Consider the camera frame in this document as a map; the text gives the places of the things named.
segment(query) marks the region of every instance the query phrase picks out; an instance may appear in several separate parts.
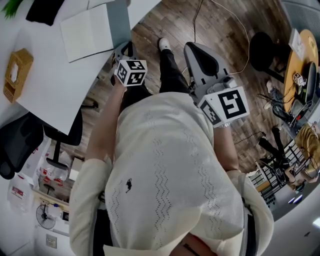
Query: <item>wristwatch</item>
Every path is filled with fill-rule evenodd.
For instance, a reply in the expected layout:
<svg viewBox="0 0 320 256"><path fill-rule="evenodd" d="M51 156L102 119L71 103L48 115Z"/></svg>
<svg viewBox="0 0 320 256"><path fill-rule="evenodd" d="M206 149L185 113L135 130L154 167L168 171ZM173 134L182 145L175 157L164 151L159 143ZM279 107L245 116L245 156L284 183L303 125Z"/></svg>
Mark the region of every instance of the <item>wristwatch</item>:
<svg viewBox="0 0 320 256"><path fill-rule="evenodd" d="M219 128L226 128L231 125L231 122L226 122L223 125L220 125Z"/></svg>

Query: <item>white paper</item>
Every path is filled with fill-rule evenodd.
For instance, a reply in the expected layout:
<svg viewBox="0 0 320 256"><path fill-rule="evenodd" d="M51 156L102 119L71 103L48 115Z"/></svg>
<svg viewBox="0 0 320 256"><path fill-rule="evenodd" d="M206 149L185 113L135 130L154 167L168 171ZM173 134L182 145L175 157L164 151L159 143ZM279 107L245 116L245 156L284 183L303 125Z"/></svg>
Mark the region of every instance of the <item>white paper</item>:
<svg viewBox="0 0 320 256"><path fill-rule="evenodd" d="M88 9L92 9L96 6L99 6L99 5L102 5L102 4L105 4L105 3L109 3L109 2L112 2L114 0L89 0L89 6L88 6Z"/></svg>
<svg viewBox="0 0 320 256"><path fill-rule="evenodd" d="M18 77L18 65L16 63L13 64L13 67L11 69L11 73L10 73L10 77L11 77L11 81L15 82L17 80Z"/></svg>
<svg viewBox="0 0 320 256"><path fill-rule="evenodd" d="M106 4L66 19L60 26L69 62L113 48Z"/></svg>
<svg viewBox="0 0 320 256"><path fill-rule="evenodd" d="M306 46L301 40L299 32L293 28L290 35L289 46L297 54L301 61L304 60Z"/></svg>

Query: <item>small marker cube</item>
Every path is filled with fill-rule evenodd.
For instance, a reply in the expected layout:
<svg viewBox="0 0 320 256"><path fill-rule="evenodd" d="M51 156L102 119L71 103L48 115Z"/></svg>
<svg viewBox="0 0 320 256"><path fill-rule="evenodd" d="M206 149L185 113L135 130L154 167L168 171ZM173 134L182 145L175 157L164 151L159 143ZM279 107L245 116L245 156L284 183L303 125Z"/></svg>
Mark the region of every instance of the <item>small marker cube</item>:
<svg viewBox="0 0 320 256"><path fill-rule="evenodd" d="M295 73L293 75L293 80L298 86L303 86L304 85L304 78L299 73Z"/></svg>
<svg viewBox="0 0 320 256"><path fill-rule="evenodd" d="M145 60L120 60L114 74L125 86L140 86L148 72Z"/></svg>

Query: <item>cardboard box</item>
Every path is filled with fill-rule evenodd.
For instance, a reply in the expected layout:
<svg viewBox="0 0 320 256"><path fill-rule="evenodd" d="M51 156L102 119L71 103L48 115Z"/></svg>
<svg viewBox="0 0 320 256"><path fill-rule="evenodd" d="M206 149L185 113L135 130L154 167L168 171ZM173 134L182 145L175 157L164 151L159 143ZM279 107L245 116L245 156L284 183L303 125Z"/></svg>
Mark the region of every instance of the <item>cardboard box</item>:
<svg viewBox="0 0 320 256"><path fill-rule="evenodd" d="M71 171L70 171L70 175L69 175L70 180L76 181L78 174L82 168L83 163L84 162L81 159L79 159L77 157L74 158L73 163L72 163L72 167L71 167Z"/></svg>
<svg viewBox="0 0 320 256"><path fill-rule="evenodd" d="M3 88L4 95L11 103L14 103L21 95L33 62L34 58L25 48L11 53Z"/></svg>

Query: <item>chair backrest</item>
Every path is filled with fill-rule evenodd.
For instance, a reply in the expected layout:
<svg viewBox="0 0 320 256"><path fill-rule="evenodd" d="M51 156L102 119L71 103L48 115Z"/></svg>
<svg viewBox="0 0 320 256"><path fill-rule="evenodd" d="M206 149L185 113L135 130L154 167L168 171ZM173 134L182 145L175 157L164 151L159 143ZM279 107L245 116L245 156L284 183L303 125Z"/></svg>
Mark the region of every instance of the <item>chair backrest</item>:
<svg viewBox="0 0 320 256"><path fill-rule="evenodd" d="M43 124L44 133L52 140L59 141L64 144L78 146L82 138L83 121L82 113L79 109L68 135L58 131L57 129Z"/></svg>
<svg viewBox="0 0 320 256"><path fill-rule="evenodd" d="M0 128L0 175L12 179L44 140L43 126L32 113Z"/></svg>

